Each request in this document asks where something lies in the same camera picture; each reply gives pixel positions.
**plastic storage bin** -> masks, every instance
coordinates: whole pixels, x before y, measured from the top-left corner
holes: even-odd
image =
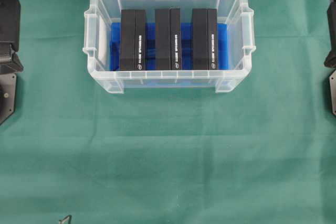
[[[156,8],[181,9],[181,22],[190,22],[193,8],[217,8],[217,21],[227,25],[228,70],[110,71],[111,24],[120,22],[122,9],[145,9],[147,22],[155,22]],[[84,13],[83,51],[88,72],[109,93],[125,88],[214,87],[232,91],[251,71],[254,11],[248,0],[90,0]]]

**green tablecloth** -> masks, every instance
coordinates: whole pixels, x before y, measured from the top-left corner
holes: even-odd
[[[335,223],[329,0],[249,0],[257,50],[231,93],[110,95],[82,52],[89,0],[20,0],[0,222]]]

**black rectangular box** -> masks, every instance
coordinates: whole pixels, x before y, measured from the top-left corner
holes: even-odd
[[[208,69],[218,70],[217,9],[208,9]]]
[[[170,10],[155,10],[155,69],[171,69]]]
[[[135,11],[135,70],[146,70],[146,12]]]
[[[194,70],[208,69],[207,9],[193,9],[192,66]]]
[[[135,10],[121,10],[121,46],[119,69],[134,70],[135,62]]]
[[[182,70],[180,9],[170,9],[171,69]]]

